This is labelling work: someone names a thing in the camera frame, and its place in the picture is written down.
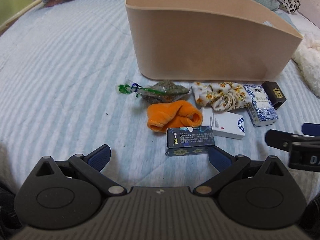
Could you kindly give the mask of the small black gold-lettered box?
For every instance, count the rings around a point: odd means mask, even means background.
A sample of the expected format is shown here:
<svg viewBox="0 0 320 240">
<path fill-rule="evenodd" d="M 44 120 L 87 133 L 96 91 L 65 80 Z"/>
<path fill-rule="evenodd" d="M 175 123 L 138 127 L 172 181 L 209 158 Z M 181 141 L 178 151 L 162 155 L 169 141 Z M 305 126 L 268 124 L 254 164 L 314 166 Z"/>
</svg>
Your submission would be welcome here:
<svg viewBox="0 0 320 240">
<path fill-rule="evenodd" d="M 279 109 L 286 101 L 285 95 L 274 81 L 265 81 L 261 84 L 275 110 Z"/>
</svg>

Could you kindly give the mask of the white card box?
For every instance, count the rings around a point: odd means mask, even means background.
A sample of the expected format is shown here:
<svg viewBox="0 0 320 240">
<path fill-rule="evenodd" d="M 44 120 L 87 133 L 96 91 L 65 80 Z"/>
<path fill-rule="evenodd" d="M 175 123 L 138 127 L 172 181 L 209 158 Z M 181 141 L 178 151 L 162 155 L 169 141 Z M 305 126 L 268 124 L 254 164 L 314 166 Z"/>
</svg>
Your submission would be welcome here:
<svg viewBox="0 0 320 240">
<path fill-rule="evenodd" d="M 230 139 L 245 136 L 244 117 L 231 112 L 214 112 L 212 108 L 202 107 L 203 126 L 210 126 L 213 135 Z"/>
</svg>

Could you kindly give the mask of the beige plastic storage basket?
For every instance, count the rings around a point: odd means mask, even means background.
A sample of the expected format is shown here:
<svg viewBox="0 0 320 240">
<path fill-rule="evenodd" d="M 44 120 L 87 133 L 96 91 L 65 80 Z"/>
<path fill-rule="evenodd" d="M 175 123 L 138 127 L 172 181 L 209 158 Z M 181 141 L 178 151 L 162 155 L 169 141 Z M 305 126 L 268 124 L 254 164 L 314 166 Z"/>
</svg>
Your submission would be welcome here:
<svg viewBox="0 0 320 240">
<path fill-rule="evenodd" d="M 153 80 L 264 81 L 302 35 L 253 0 L 125 0 L 140 72 Z"/>
</svg>

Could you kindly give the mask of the white fluffy plush toy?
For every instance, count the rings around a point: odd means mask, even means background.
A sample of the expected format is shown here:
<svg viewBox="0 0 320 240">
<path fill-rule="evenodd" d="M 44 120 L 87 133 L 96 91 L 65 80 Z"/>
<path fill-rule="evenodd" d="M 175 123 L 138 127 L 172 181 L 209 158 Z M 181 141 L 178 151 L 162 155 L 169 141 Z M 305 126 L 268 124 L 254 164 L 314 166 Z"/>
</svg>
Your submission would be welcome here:
<svg viewBox="0 0 320 240">
<path fill-rule="evenodd" d="M 306 85 L 318 98 L 320 95 L 319 53 L 319 36 L 306 33 L 292 56 Z"/>
</svg>

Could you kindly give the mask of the orange plush cloth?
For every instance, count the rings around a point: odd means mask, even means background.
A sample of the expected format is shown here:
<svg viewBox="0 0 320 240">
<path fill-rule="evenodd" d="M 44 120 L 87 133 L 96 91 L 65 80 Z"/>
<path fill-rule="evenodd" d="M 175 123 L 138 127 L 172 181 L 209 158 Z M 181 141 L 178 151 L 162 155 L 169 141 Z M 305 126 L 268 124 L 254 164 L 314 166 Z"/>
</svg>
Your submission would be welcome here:
<svg viewBox="0 0 320 240">
<path fill-rule="evenodd" d="M 147 116 L 148 128 L 163 133 L 169 128 L 199 127 L 203 122 L 202 113 L 185 100 L 152 104 L 147 109 Z"/>
</svg>

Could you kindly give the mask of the blue white tissue pack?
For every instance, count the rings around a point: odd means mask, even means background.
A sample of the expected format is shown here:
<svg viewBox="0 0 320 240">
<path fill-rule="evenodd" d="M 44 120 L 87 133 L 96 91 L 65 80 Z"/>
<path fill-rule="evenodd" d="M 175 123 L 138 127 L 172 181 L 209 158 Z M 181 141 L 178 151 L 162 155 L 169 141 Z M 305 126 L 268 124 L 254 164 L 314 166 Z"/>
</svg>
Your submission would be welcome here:
<svg viewBox="0 0 320 240">
<path fill-rule="evenodd" d="M 244 85 L 244 89 L 251 98 L 247 112 L 253 126 L 261 127 L 274 124 L 278 120 L 278 115 L 263 87 Z"/>
</svg>

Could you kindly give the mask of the green dried herb packet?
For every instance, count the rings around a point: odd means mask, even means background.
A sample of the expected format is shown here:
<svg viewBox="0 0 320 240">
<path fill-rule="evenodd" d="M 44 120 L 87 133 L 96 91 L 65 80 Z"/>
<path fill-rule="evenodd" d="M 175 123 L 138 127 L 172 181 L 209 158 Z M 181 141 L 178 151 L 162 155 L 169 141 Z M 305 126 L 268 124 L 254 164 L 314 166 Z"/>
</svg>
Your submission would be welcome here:
<svg viewBox="0 0 320 240">
<path fill-rule="evenodd" d="M 138 83 L 127 81 L 117 86 L 120 94 L 135 94 L 138 98 L 142 98 L 149 104 L 155 103 L 171 103 L 180 100 L 190 93 L 190 88 L 182 85 L 176 85 L 172 81 L 159 81 L 152 86 L 143 87 Z"/>
</svg>

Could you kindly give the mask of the striped light blue bedsheet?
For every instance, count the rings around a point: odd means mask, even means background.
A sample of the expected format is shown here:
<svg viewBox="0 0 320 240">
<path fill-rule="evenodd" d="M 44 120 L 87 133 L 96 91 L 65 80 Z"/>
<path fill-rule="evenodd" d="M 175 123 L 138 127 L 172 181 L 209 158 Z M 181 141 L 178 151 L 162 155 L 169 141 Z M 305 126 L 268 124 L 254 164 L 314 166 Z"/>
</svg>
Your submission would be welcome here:
<svg viewBox="0 0 320 240">
<path fill-rule="evenodd" d="M 254 127 L 240 109 L 245 136 L 215 137 L 217 147 L 289 162 L 265 133 L 319 123 L 319 98 L 291 60 L 273 80 L 286 98 L 278 120 Z M 17 192 L 41 157 L 67 160 L 103 144 L 112 150 L 104 175 L 127 189 L 195 188 L 216 175 L 207 154 L 166 155 L 166 134 L 147 126 L 148 103 L 117 91 L 127 81 L 157 80 L 138 68 L 125 0 L 73 0 L 23 15 L 1 36 L 1 181 Z"/>
</svg>

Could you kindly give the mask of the floral fabric scrunchie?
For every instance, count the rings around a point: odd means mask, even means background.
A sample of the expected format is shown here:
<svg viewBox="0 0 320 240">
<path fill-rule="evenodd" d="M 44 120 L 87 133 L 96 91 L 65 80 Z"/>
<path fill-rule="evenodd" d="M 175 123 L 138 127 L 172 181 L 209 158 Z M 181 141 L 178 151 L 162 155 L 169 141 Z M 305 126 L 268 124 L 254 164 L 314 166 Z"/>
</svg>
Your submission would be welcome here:
<svg viewBox="0 0 320 240">
<path fill-rule="evenodd" d="M 228 112 L 247 107 L 251 97 L 244 86 L 234 82 L 192 84 L 195 101 L 202 107 L 212 107 L 215 112 Z"/>
</svg>

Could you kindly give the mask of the dark blue cigarette box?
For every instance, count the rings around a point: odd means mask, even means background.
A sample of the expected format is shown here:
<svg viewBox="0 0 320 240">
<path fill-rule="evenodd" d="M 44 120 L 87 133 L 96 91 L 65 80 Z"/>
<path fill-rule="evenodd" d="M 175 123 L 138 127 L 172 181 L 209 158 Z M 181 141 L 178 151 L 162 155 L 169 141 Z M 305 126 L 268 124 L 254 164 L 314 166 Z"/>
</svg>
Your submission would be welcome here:
<svg viewBox="0 0 320 240">
<path fill-rule="evenodd" d="M 166 139 L 166 155 L 169 157 L 207 154 L 215 145 L 210 126 L 169 128 Z"/>
</svg>

